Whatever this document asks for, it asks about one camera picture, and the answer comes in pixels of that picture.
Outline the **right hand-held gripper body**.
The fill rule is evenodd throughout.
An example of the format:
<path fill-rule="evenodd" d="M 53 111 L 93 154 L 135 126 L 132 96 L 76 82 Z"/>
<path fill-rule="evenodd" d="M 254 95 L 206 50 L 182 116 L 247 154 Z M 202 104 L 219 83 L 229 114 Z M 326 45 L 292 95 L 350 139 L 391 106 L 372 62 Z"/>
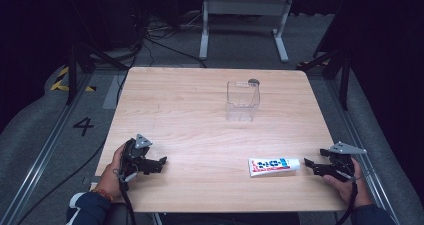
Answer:
<path fill-rule="evenodd" d="M 352 156 L 366 153 L 366 149 L 358 148 L 343 142 L 337 142 L 328 149 L 320 150 L 320 155 L 329 159 L 329 167 L 334 170 L 331 176 L 341 182 L 351 180 L 354 176 L 355 169 L 352 162 Z"/>

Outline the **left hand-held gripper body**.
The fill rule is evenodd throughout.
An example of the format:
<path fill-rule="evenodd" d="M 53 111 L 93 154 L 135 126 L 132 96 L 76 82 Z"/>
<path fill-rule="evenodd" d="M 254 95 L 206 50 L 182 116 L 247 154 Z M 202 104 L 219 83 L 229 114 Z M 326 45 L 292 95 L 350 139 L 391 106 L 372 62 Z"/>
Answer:
<path fill-rule="evenodd" d="M 152 167 L 150 159 L 146 154 L 152 142 L 138 134 L 136 138 L 130 138 L 126 143 L 121 156 L 121 164 L 118 170 L 118 177 L 121 182 L 129 182 L 139 172 L 143 173 L 146 167 Z"/>

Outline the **white toothpaste tube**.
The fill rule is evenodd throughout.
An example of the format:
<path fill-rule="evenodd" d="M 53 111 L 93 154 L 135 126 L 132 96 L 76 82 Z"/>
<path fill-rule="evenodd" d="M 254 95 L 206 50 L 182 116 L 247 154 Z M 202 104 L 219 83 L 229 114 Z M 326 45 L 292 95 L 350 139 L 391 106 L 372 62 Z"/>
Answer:
<path fill-rule="evenodd" d="M 300 161 L 297 158 L 249 158 L 248 165 L 251 177 L 300 169 Z"/>

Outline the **clear plastic container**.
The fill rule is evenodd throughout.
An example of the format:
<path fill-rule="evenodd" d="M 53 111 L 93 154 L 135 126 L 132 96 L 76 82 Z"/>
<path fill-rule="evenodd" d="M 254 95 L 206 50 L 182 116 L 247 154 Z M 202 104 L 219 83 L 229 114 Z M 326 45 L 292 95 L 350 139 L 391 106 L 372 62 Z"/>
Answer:
<path fill-rule="evenodd" d="M 226 118 L 229 121 L 252 121 L 260 105 L 259 88 L 257 79 L 228 82 Z"/>

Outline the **person's left hand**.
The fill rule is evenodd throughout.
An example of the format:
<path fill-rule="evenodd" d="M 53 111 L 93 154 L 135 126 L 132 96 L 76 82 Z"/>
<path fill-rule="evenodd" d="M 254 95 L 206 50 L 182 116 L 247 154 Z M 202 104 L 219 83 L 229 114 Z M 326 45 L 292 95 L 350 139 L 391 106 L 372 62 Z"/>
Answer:
<path fill-rule="evenodd" d="M 95 186 L 94 191 L 102 195 L 108 201 L 112 201 L 121 195 L 118 176 L 115 174 L 120 168 L 121 156 L 125 145 L 122 144 L 113 155 L 112 161 L 103 171 L 100 181 Z"/>

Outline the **black metal stand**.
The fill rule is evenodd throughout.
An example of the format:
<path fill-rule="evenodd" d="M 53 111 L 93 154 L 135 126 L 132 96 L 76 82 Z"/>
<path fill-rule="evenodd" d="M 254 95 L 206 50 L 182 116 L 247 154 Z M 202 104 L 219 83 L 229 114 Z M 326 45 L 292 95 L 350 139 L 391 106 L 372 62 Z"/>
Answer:
<path fill-rule="evenodd" d="M 73 44 L 70 49 L 69 61 L 67 63 L 69 81 L 67 105 L 70 105 L 78 94 L 77 66 L 80 66 L 83 73 L 93 73 L 95 71 L 96 66 L 94 65 L 92 55 L 95 55 L 100 60 L 103 60 L 118 70 L 127 71 L 129 69 L 128 66 L 125 66 L 115 58 L 87 44 L 81 42 Z"/>
<path fill-rule="evenodd" d="M 344 110 L 348 110 L 347 93 L 350 74 L 350 59 L 346 50 L 334 50 L 327 52 L 312 61 L 300 62 L 296 66 L 296 69 L 306 72 L 314 67 L 323 65 L 324 63 L 327 63 L 322 72 L 325 80 L 333 80 L 338 73 L 341 73 L 339 101 L 342 108 Z"/>

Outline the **aluminium floor rail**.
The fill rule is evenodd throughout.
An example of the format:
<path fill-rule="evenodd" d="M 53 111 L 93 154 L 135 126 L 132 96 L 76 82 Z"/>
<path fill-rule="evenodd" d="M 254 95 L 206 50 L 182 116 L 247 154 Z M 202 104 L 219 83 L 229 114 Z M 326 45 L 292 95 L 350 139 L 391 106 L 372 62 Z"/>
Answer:
<path fill-rule="evenodd" d="M 336 83 L 333 80 L 327 80 L 325 84 L 327 86 L 327 89 L 329 91 L 329 94 L 331 95 L 333 102 L 335 103 L 338 114 L 340 115 L 343 121 L 343 124 L 346 127 L 346 130 L 349 134 L 350 145 L 356 148 L 364 149 L 365 148 L 364 143 L 362 142 L 358 134 L 358 131 L 351 119 L 351 116 L 349 112 L 344 109 L 340 101 L 339 90 Z M 396 225 L 400 225 L 397 215 L 395 214 L 395 211 L 386 195 L 386 192 L 382 186 L 381 180 L 369 156 L 367 154 L 359 154 L 357 155 L 357 160 L 363 166 L 362 171 L 375 203 L 379 207 L 384 208 L 390 214 L 392 220 L 395 222 Z"/>
<path fill-rule="evenodd" d="M 19 190 L 15 194 L 8 209 L 0 219 L 0 225 L 16 225 L 25 205 L 27 204 L 32 192 L 34 191 L 39 179 L 41 178 L 53 152 L 57 146 L 58 140 L 61 138 L 64 126 L 75 106 L 77 105 L 82 93 L 90 83 L 93 75 L 83 74 L 77 83 L 74 100 L 65 105 L 62 109 L 52 131 L 47 140 L 44 142 L 41 150 L 37 154 L 35 161 L 29 167 L 25 179 L 23 180 Z"/>

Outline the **white metal table frame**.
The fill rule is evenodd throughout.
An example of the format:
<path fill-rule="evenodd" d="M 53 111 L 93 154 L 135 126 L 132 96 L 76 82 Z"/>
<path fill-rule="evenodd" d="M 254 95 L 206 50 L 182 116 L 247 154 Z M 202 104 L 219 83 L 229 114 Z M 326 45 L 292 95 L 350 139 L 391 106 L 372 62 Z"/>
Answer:
<path fill-rule="evenodd" d="M 293 0 L 203 0 L 202 33 L 199 48 L 199 58 L 205 60 L 208 56 L 209 16 L 213 15 L 252 15 L 278 16 L 280 25 L 272 30 L 276 48 L 283 63 L 289 61 L 282 34 Z"/>

